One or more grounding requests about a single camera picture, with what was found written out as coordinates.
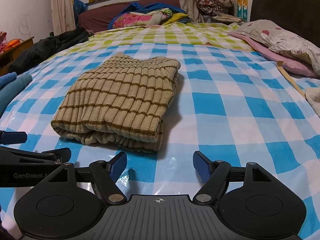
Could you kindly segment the beige brown striped sweater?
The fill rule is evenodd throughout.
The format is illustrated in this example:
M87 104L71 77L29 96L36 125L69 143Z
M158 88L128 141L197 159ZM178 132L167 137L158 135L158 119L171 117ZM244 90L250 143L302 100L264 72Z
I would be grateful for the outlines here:
M179 68L177 60L163 56L139 60L117 53L77 78L51 126L58 135L84 145L116 144L156 153Z

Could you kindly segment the teal knitted garment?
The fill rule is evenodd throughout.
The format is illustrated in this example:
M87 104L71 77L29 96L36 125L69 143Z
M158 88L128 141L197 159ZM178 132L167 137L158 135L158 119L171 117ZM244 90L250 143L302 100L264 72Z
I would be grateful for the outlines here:
M1 116L11 101L23 91L32 81L30 74L17 77L1 89Z

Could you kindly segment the blue knitted garment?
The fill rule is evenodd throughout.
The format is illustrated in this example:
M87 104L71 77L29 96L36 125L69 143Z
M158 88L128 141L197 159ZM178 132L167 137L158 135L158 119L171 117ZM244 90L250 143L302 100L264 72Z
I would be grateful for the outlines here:
M17 74L15 72L7 73L0 77L0 89L5 87L7 84L15 81L17 78Z

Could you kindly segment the wooden desk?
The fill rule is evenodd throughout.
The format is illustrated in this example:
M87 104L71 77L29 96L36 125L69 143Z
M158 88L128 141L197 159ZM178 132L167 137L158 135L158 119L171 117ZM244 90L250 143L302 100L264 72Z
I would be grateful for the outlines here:
M11 63L17 59L17 57L26 49L30 48L33 45L33 37L22 41L20 44L11 48L3 53L0 57L0 76L8 73L8 68Z

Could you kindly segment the black jacket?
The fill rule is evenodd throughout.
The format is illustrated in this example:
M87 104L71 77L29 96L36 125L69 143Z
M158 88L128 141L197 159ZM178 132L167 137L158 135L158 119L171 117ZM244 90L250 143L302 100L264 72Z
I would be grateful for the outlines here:
M92 35L93 33L85 28L77 28L60 35L41 39L21 52L17 59L8 66L8 72L20 75L63 50L88 41Z

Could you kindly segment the orange item on desk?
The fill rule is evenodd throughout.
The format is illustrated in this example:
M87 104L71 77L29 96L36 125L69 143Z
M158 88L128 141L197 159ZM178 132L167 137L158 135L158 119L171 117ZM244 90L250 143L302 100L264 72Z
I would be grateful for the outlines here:
M3 53L5 51L8 51L12 48L15 48L16 46L20 45L23 42L22 39L20 38L15 38L11 41L5 41L1 44L1 49L0 49L0 53Z

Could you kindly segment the white fluffy towel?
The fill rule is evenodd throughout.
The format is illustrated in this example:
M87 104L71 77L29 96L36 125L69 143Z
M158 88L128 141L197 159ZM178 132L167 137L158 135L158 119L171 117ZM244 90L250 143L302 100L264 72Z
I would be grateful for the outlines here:
M305 90L305 97L315 113L320 117L320 88L307 88Z

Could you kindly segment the pink pillow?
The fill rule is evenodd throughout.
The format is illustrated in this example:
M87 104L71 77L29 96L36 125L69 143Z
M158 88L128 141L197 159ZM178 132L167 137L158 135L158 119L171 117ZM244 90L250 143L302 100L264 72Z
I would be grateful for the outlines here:
M231 32L228 34L229 36L239 38L245 42L247 42L254 50L259 52L263 57L265 57L268 60L271 61L282 61L283 62L283 68L287 70L288 72L300 75L303 77L312 77L319 79L319 75L315 73L313 68L307 64L303 63L288 57L284 57L283 55L277 54L269 50L265 45L251 39L250 37L247 37L242 34L237 34L234 32Z

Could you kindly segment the maroon sofa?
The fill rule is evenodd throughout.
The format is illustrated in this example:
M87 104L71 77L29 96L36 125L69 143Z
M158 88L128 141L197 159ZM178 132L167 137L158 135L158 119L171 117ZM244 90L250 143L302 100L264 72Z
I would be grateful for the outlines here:
M180 8L178 0L141 0L137 1L141 6L152 3L165 3ZM80 27L97 33L108 29L109 23L131 2L121 2L104 5L95 9L88 9L86 12L78 16L78 24Z

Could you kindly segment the blue bag by curtain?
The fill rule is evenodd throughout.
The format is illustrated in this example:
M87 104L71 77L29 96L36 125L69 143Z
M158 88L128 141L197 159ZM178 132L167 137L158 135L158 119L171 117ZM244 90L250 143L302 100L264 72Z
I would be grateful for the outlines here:
M76 27L79 26L79 15L83 12L86 12L88 6L81 0L74 0L73 2L73 11L74 11L74 20Z

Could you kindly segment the floral grey pillow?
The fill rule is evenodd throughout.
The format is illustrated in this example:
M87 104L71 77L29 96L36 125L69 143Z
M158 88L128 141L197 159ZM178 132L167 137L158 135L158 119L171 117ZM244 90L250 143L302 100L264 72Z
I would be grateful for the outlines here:
M283 29L271 20L248 22L231 32L250 37L274 53L307 63L319 75L319 48L297 34Z

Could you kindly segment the cluttered nightstand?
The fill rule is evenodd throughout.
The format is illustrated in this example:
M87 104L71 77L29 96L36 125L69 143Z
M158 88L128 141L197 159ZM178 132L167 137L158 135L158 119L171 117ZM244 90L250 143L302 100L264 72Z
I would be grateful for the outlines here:
M204 15L203 19L206 23L222 23L226 25L230 25L232 23L242 25L246 22L243 18L235 17L228 14L218 14L216 16Z

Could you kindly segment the left beige curtain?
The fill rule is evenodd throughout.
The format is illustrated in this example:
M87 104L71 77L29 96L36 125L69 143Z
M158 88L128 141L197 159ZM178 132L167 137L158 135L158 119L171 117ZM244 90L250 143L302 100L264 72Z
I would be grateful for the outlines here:
M53 32L55 35L74 30L74 0L50 0Z

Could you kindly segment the colourful pink blue blanket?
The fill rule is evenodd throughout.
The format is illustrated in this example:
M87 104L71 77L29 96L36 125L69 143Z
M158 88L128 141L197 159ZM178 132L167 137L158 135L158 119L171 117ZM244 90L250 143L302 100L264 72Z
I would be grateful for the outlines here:
M142 6L138 2L130 3L108 25L108 29L135 26L169 25L174 22L190 23L189 14L184 10L166 3L151 3Z

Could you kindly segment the dark wooden headboard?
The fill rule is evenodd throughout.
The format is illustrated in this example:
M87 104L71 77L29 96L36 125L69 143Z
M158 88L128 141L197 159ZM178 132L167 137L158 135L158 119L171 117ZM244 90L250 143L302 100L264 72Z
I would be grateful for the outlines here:
M319 1L252 0L250 20L271 20L319 47Z

